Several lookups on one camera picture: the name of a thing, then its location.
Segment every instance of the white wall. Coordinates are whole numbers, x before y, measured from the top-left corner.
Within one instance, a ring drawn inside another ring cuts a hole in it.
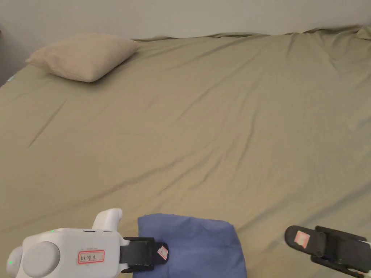
[[[371,23],[370,0],[0,0],[0,84],[37,48],[81,31],[130,38],[288,33]]]

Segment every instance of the mattress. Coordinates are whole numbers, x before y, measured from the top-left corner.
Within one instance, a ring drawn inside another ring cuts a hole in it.
[[[26,66],[0,88],[0,261],[122,208],[123,236],[158,212],[230,222],[250,277],[340,277],[283,233],[371,237],[367,31],[141,41],[94,83]]]

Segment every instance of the sticker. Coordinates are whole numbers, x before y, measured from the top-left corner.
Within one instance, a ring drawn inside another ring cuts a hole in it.
[[[79,252],[79,258],[77,263],[79,265],[83,264],[93,264],[96,262],[104,262],[105,252],[104,250],[90,250]]]
[[[298,231],[296,233],[296,237],[295,237],[295,240],[294,242],[296,242],[297,244],[299,244],[300,246],[303,246],[304,249],[306,248],[306,246],[308,245],[308,242],[309,242],[309,238],[311,236],[302,232],[302,231]]]
[[[161,248],[157,251],[157,253],[160,254],[160,256],[166,260],[167,259],[167,254],[169,253],[169,251],[166,250],[165,247],[161,246]]]

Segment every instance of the wrinkle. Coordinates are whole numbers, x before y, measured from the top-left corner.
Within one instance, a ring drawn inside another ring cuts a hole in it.
[[[65,105],[65,103],[67,102],[67,99],[62,103],[62,105],[60,105],[57,110],[54,111],[54,113],[49,117],[49,119],[46,121],[46,123],[41,127],[41,129],[37,132],[37,134],[35,135],[35,137],[32,139],[32,141],[30,142],[30,144],[28,145],[27,148],[29,148],[30,146],[32,146],[32,144],[39,138],[39,136],[44,132],[44,130],[50,125],[50,123],[53,121],[53,119],[55,118],[55,116],[59,113],[59,111],[62,109],[62,107]]]

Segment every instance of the white plastic housing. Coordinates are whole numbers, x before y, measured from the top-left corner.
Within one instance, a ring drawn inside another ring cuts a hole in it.
[[[120,246],[129,244],[117,231],[121,217],[120,209],[109,209],[97,215],[94,229],[62,228],[27,237],[10,254],[8,274],[14,278],[116,278],[128,268],[119,263]]]

